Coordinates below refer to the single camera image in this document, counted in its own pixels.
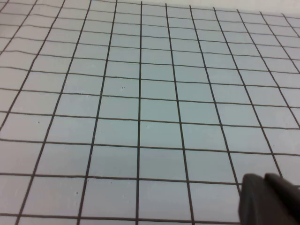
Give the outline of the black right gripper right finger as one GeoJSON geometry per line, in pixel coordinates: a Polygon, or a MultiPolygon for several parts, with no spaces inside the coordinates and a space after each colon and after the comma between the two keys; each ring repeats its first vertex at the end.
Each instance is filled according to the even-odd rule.
{"type": "Polygon", "coordinates": [[[264,176],[266,182],[274,189],[281,199],[285,200],[299,200],[300,190],[288,182],[284,178],[274,173],[266,173],[264,176]]]}

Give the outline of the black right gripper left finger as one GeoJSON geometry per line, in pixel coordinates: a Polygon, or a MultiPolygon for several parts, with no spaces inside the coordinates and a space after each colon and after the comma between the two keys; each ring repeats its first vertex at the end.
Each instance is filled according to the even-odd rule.
{"type": "Polygon", "coordinates": [[[298,225],[300,200],[281,199],[264,177],[245,174],[239,218],[242,225],[298,225]]]}

